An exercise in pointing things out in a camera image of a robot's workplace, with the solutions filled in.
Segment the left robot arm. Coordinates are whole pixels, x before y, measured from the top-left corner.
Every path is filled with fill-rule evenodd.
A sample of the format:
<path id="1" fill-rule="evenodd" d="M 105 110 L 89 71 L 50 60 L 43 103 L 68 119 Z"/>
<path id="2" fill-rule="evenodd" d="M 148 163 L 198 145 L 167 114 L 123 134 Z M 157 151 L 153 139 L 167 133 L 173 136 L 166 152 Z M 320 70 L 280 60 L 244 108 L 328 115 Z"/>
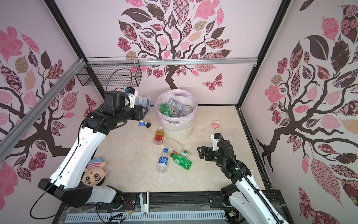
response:
<path id="1" fill-rule="evenodd" d="M 38 183 L 38 188 L 69 206 L 79 208 L 89 203 L 105 203 L 113 209 L 122 206 L 122 192 L 114 187 L 97 186 L 82 180 L 85 168 L 100 143 L 111 130 L 129 120 L 145 118 L 147 109 L 137 105 L 139 93 L 132 87 L 124 92 L 107 91 L 104 103 L 82 121 L 77 139 L 55 173 Z"/>

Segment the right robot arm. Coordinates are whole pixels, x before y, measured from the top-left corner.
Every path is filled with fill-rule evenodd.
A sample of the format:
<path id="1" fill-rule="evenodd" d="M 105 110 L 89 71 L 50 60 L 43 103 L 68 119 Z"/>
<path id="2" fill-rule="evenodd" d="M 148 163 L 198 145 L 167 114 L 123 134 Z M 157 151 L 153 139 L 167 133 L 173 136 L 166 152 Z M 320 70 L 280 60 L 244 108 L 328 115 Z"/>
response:
<path id="1" fill-rule="evenodd" d="M 199 158 L 217 164 L 232 184 L 222 188 L 223 203 L 235 208 L 249 224 L 287 224 L 265 194 L 252 172 L 235 156 L 230 141 L 213 140 L 212 147 L 198 147 Z"/>

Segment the clear bottle pale blue label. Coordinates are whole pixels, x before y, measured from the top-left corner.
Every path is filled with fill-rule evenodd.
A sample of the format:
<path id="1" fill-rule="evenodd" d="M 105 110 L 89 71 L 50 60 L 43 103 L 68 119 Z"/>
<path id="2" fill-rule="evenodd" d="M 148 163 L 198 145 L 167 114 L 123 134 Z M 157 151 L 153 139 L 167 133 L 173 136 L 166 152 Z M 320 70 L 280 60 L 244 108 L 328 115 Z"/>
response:
<path id="1" fill-rule="evenodd" d="M 142 107 L 142 112 L 143 112 L 143 119 L 141 119 L 139 121 L 139 126 L 140 127 L 146 127 L 146 128 L 150 128 L 151 127 L 151 123 L 148 119 L 148 115 L 150 113 L 150 108 L 151 108 L 151 98 L 149 96 L 139 96 L 138 97 L 138 105 Z"/>

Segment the clear bottle green cap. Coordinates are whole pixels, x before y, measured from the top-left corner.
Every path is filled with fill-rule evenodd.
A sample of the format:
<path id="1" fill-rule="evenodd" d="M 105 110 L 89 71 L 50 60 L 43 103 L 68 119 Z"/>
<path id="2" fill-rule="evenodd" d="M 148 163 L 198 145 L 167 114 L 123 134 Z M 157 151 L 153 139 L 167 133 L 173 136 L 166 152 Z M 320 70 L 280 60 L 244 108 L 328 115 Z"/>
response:
<path id="1" fill-rule="evenodd" d="M 188 116 L 190 113 L 192 112 L 191 106 L 189 104 L 185 104 L 185 106 L 183 107 L 182 116 Z"/>

